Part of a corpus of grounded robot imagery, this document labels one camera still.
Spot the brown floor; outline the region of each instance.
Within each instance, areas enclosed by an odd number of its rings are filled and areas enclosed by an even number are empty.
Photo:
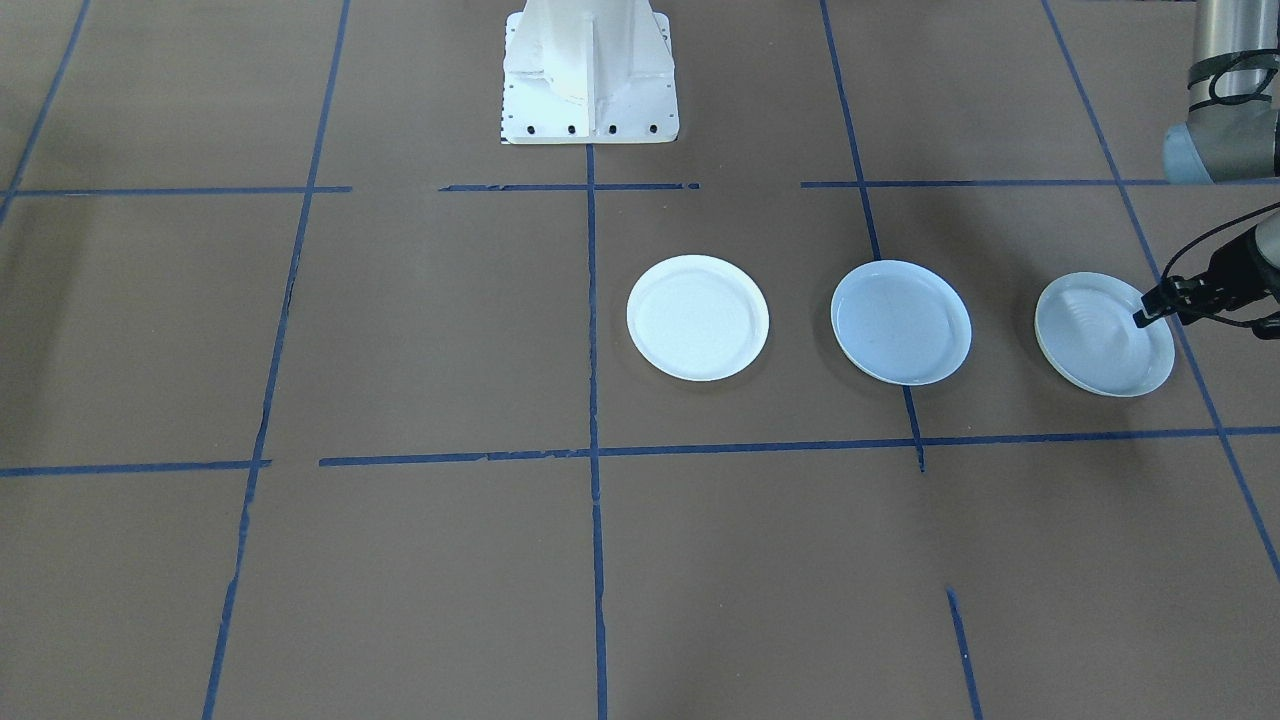
[[[518,5],[0,3],[0,719],[1275,716],[1276,348],[1030,323],[1275,199],[1153,182],[1193,4],[660,0],[681,140],[594,152],[498,143]],[[973,314],[910,396],[873,240]],[[687,252],[772,315],[708,386],[625,323]]]

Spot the black cable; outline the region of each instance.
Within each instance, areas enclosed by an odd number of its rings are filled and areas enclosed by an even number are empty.
[[[1243,53],[1239,53],[1235,58],[1231,59],[1230,63],[1226,64],[1226,67],[1213,73],[1213,79],[1211,79],[1208,83],[1210,101],[1212,101],[1215,105],[1234,106],[1234,105],[1244,105],[1245,102],[1252,102],[1253,100],[1261,100],[1263,94],[1266,94],[1267,86],[1271,85],[1271,81],[1275,79],[1276,77],[1277,72],[1276,68],[1267,68],[1266,77],[1262,78],[1262,82],[1260,82],[1258,86],[1253,88],[1253,92],[1248,95],[1222,97],[1217,94],[1217,83],[1219,81],[1222,79],[1224,76],[1226,76],[1226,73],[1234,72],[1236,69],[1236,65],[1239,65],[1244,60],[1267,55],[1280,58],[1280,47],[1268,47],[1265,50],[1245,50]]]

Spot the silver robot arm segment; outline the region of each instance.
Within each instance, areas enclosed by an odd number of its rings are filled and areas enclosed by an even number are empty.
[[[1199,0],[1187,122],[1165,135],[1175,184],[1280,176],[1280,113],[1267,87],[1280,68],[1280,0]]]

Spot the paper plate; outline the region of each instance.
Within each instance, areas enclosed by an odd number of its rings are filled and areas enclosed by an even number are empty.
[[[973,341],[969,311],[931,270],[877,260],[845,275],[831,299],[841,350],[868,375],[901,386],[946,378]]]
[[[1051,282],[1036,304],[1036,340],[1053,369],[1108,397],[1146,395],[1174,369],[1167,320],[1138,328],[1142,293],[1110,275],[1073,273]]]
[[[746,273],[718,258],[680,255],[649,268],[627,299],[640,355],[684,380],[718,380],[751,364],[769,307]]]

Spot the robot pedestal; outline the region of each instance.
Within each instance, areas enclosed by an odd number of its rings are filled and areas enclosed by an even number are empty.
[[[502,140],[671,142],[671,23],[648,0],[529,0],[507,18]]]

